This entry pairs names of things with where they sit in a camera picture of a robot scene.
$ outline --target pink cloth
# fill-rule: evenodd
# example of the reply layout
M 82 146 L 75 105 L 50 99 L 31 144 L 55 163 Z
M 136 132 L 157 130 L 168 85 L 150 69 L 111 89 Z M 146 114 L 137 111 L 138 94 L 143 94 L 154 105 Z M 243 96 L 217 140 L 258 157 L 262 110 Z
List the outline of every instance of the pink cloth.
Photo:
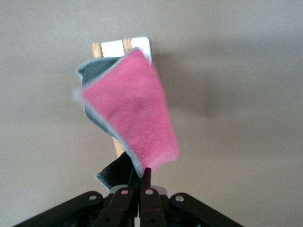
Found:
M 133 49 L 80 91 L 80 98 L 124 145 L 139 175 L 178 157 L 157 71 Z

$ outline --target white plastic piece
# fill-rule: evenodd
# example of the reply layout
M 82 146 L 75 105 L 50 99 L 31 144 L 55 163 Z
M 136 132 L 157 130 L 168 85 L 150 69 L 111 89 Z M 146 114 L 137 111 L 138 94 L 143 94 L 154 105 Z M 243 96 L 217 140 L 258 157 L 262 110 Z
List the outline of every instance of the white plastic piece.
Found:
M 131 44 L 132 48 L 138 47 L 150 63 L 152 62 L 151 46 L 147 37 L 132 38 Z M 104 57 L 121 57 L 124 55 L 122 40 L 101 43 L 101 46 Z

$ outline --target wooden stick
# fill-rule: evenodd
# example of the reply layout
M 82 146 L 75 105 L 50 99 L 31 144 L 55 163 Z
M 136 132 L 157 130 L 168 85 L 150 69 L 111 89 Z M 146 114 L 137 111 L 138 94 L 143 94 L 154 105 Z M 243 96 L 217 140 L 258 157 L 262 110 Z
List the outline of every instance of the wooden stick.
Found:
M 93 51 L 94 58 L 102 58 L 103 57 L 101 43 L 92 43 L 91 44 L 91 50 Z
M 94 58 L 103 57 L 101 43 L 92 43 L 91 50 L 93 52 Z M 123 152 L 125 151 L 125 149 L 124 149 L 123 145 L 114 137 L 113 137 L 113 142 L 114 142 L 117 156 L 120 157 L 123 154 Z
M 124 54 L 126 54 L 132 48 L 132 39 L 127 38 L 122 40 Z

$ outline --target metal screw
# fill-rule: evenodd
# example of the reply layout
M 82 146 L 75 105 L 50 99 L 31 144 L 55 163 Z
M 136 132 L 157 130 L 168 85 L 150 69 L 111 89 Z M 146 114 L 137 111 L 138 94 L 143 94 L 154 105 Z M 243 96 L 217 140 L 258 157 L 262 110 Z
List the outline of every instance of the metal screw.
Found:
M 122 190 L 122 191 L 121 191 L 121 194 L 122 194 L 122 195 L 128 194 L 128 190 L 126 190 L 126 189 L 125 189 L 125 190 Z
M 182 196 L 182 195 L 177 195 L 177 196 L 176 196 L 176 201 L 177 201 L 177 202 L 183 202 L 183 201 L 184 201 L 183 196 Z
M 147 195 L 151 195 L 151 194 L 153 194 L 152 189 L 147 189 L 147 190 L 145 191 L 145 194 L 147 194 Z

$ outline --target beige wall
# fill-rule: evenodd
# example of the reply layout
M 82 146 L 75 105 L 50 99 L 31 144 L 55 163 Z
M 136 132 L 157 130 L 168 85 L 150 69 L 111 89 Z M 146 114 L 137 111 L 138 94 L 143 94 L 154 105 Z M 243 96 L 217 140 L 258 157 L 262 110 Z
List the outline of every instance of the beige wall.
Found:
M 301 1 L 0 1 L 0 226 L 83 192 L 115 159 L 71 98 L 90 43 L 148 36 L 180 145 L 155 172 L 247 227 L 303 223 Z

